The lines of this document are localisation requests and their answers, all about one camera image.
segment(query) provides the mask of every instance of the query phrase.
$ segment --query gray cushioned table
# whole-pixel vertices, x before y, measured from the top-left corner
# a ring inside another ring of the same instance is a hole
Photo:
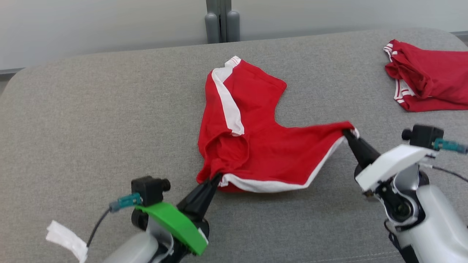
[[[284,126],[350,120],[380,151],[402,143],[414,123],[468,142],[468,112],[405,112],[394,100],[382,48],[392,39],[424,49],[468,51],[434,29],[349,32],[276,40],[102,53],[20,71],[0,96],[0,262],[77,262],[45,240],[54,219],[87,240],[108,202],[130,180],[166,177],[177,203],[196,186],[197,137],[207,74],[234,55],[283,79]],[[468,171],[465,156],[440,166]],[[380,203],[363,199],[356,161],[342,145],[311,186],[279,194],[219,192],[209,209],[205,263],[401,263],[382,225]],[[429,172],[466,221],[468,186]],[[104,220],[88,262],[100,262],[138,230],[131,209]]]

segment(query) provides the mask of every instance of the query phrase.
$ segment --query white stripe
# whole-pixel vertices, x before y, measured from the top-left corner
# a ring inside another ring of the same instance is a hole
[[[391,52],[392,52],[392,49],[385,46],[385,47],[383,48],[383,50],[385,51],[385,53],[388,54],[388,58],[390,59],[390,62],[393,62],[393,61],[392,61],[392,53],[391,53]]]
[[[202,237],[205,239],[206,241],[206,244],[208,245],[208,239],[206,238],[205,234],[203,233],[202,229],[201,228],[198,228],[198,232],[200,233],[200,235],[202,235]]]
[[[330,157],[330,155],[332,155],[332,153],[338,148],[338,146],[343,141],[345,141],[344,136],[340,137],[338,140],[335,141],[335,143],[328,150],[327,154],[323,157],[323,159],[319,162],[317,167],[315,167],[313,172],[309,175],[309,178],[307,179],[305,184],[293,184],[279,181],[259,181],[252,179],[243,179],[234,174],[224,174],[221,182],[219,183],[219,186],[225,187],[229,183],[232,183],[239,189],[255,193],[277,193],[307,188],[312,182],[312,180],[315,179],[325,161]]]
[[[401,92],[398,92],[398,83],[400,82],[400,80],[398,79],[395,79],[395,96],[393,97],[394,99],[401,99],[403,98],[403,95],[401,95]]]
[[[352,134],[354,134],[354,136],[356,136],[357,138],[361,137],[361,135],[359,134],[359,131],[354,128],[354,130],[351,130]]]
[[[409,87],[408,83],[406,83],[405,80],[400,80],[400,88],[401,90],[407,89],[408,94],[405,94],[406,91],[403,91],[403,95],[411,95],[411,96],[417,96],[416,93]]]
[[[232,74],[233,68],[241,62],[241,59],[237,56],[227,61],[222,68],[215,68],[211,73],[214,84],[218,91],[223,105],[224,118],[226,119],[226,125],[228,129],[232,130],[233,136],[240,136],[244,134],[244,125],[241,121],[241,112],[237,107],[234,99],[229,93],[229,90],[224,86],[224,81]]]

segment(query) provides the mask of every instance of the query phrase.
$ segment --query black cable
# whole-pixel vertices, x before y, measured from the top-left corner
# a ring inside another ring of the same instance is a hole
[[[89,248],[89,245],[91,245],[91,241],[93,240],[94,238],[94,234],[96,234],[96,230],[97,228],[99,227],[99,225],[101,224],[102,220],[104,220],[104,218],[107,216],[107,214],[110,212],[110,207],[106,210],[106,212],[104,212],[104,214],[101,216],[101,218],[99,218],[98,222],[96,223],[96,225],[94,226],[94,229],[93,231],[91,232],[91,235],[89,236],[89,240],[88,240],[88,243],[86,243],[86,247]]]
[[[443,168],[437,167],[437,166],[432,166],[432,169],[436,169],[436,170],[440,170],[440,171],[449,173],[449,174],[454,175],[454,176],[456,176],[456,177],[458,177],[458,178],[460,178],[460,179],[462,179],[462,180],[464,180],[465,182],[468,183],[468,179],[467,179],[467,178],[465,178],[465,177],[463,177],[463,176],[461,176],[461,175],[459,175],[459,174],[457,174],[457,173],[455,173],[455,172],[452,172],[452,171],[450,171],[450,170],[443,169]]]
[[[388,223],[388,222],[390,222],[390,220],[385,219],[385,220],[383,221],[383,226],[385,227],[385,229],[386,229],[389,233],[393,234],[393,232],[390,231],[390,229],[389,229],[388,226],[387,226],[387,223]]]

